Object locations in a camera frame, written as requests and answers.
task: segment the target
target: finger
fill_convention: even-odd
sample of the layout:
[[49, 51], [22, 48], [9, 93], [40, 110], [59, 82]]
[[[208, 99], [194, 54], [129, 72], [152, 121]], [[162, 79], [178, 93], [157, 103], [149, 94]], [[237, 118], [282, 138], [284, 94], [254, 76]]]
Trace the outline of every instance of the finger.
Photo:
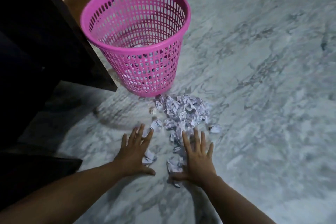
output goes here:
[[170, 174], [170, 179], [173, 181], [185, 181], [185, 180], [190, 180], [190, 176], [186, 172], [181, 172], [181, 173], [171, 173]]
[[142, 168], [142, 173], [147, 174], [147, 175], [155, 175], [155, 171], [149, 167], [143, 166]]
[[205, 150], [207, 148], [207, 142], [205, 141], [204, 131], [201, 131], [201, 153], [205, 155]]
[[154, 129], [151, 129], [148, 133], [148, 135], [143, 139], [143, 142], [141, 144], [141, 147], [143, 151], [145, 152], [149, 146], [149, 143], [151, 142], [152, 136], [154, 133]]
[[209, 158], [212, 158], [212, 153], [213, 153], [213, 143], [210, 144], [210, 147], [207, 153]]
[[126, 147], [126, 141], [127, 141], [127, 135], [124, 134], [123, 135], [123, 139], [121, 140], [121, 148], [125, 148]]
[[142, 134], [144, 133], [144, 128], [145, 128], [145, 124], [141, 124], [139, 131], [135, 137], [134, 143], [136, 145], [140, 145], [141, 143], [141, 139], [142, 139]]
[[133, 145], [133, 143], [134, 143], [134, 138], [135, 138], [136, 135], [137, 135], [137, 130], [138, 130], [137, 127], [133, 128], [132, 133], [131, 133], [131, 135], [129, 136], [127, 146], [131, 146], [131, 145]]
[[194, 128], [194, 138], [195, 138], [195, 152], [200, 153], [201, 152], [201, 142], [200, 142], [200, 137], [198, 136], [197, 128]]
[[190, 141], [188, 139], [187, 133], [184, 131], [182, 131], [182, 139], [183, 139], [183, 145], [184, 145], [185, 151], [187, 152], [187, 154], [190, 154], [193, 150], [191, 149]]

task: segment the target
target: plastic mesh basket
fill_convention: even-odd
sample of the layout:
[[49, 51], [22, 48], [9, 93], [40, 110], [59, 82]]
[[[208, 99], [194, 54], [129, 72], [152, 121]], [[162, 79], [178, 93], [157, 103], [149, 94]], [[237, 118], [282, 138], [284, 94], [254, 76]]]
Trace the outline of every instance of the plastic mesh basket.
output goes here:
[[186, 0], [91, 0], [81, 27], [129, 91], [152, 97], [174, 81], [190, 20]]

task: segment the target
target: floor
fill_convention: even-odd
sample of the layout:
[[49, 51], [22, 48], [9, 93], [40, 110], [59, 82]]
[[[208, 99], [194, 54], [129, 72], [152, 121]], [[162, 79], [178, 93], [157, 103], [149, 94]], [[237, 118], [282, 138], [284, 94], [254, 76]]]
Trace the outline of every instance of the floor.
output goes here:
[[[170, 92], [213, 104], [224, 128], [208, 136], [218, 174], [278, 224], [334, 223], [336, 0], [188, 1]], [[150, 124], [152, 105], [122, 86], [63, 82], [20, 141], [82, 158], [85, 170], [113, 160], [123, 133]], [[157, 175], [121, 182], [76, 223], [217, 223], [202, 192], [167, 184], [164, 132], [150, 149]]]

